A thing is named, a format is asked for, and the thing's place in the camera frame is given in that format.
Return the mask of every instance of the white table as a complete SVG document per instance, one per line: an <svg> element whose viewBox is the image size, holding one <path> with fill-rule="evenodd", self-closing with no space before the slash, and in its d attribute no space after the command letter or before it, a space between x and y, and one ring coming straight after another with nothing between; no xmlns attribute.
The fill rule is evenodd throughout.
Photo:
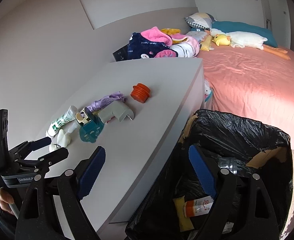
<svg viewBox="0 0 294 240"><path fill-rule="evenodd" d="M130 97L132 86L137 83L151 89L151 98L144 104ZM110 222L129 220L165 164L188 117L200 108L203 88L202 60L198 58L114 62L103 67L50 118L59 117L70 105L82 109L116 91L128 97L126 104L135 113L133 121L125 118L119 122L114 118L105 124L95 143L81 141L75 131L67 147L68 158L47 174L58 176L88 158L98 145L105 148L106 162L91 193L81 201L98 234ZM47 128L45 124L39 138ZM55 202L63 231L72 238L62 208Z"/></svg>

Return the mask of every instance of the human hand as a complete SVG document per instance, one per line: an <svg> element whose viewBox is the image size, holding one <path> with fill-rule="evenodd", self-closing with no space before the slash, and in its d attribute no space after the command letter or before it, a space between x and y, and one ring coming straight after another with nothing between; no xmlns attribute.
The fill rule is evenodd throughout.
<svg viewBox="0 0 294 240"><path fill-rule="evenodd" d="M13 197L4 189L0 188L0 208L12 215L14 215L9 204L14 204Z"/></svg>

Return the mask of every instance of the yellow duck plush toy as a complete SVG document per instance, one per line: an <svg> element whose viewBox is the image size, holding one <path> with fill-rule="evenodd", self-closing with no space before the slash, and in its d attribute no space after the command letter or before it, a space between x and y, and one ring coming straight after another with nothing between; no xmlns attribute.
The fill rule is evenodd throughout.
<svg viewBox="0 0 294 240"><path fill-rule="evenodd" d="M217 34L213 38L213 42L216 43L217 46L219 45L228 46L230 45L230 36L226 36L224 34Z"/></svg>

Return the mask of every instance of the metal screw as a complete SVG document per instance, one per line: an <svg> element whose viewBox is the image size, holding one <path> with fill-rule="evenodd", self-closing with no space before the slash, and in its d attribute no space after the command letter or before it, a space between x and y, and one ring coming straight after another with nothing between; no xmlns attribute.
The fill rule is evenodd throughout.
<svg viewBox="0 0 294 240"><path fill-rule="evenodd" d="M220 172L224 175L227 175L229 173L228 169L225 168L221 169Z"/></svg>
<svg viewBox="0 0 294 240"><path fill-rule="evenodd" d="M37 174L35 177L34 177L34 180L37 181L37 180L40 180L41 179L41 175L40 174Z"/></svg>
<svg viewBox="0 0 294 240"><path fill-rule="evenodd" d="M66 170L66 171L65 171L65 175L66 175L66 176L71 176L73 173L74 173L73 170Z"/></svg>
<svg viewBox="0 0 294 240"><path fill-rule="evenodd" d="M254 173L253 174L253 178L256 179L256 180L259 180L260 179L260 176L257 173Z"/></svg>

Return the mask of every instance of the pink blanket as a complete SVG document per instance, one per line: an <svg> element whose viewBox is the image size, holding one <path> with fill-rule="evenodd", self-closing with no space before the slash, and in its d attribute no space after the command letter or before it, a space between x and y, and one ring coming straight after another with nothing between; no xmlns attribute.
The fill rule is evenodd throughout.
<svg viewBox="0 0 294 240"><path fill-rule="evenodd" d="M205 78L214 88L213 110L280 128L294 149L294 52L291 60L253 48L216 46L200 51Z"/></svg>

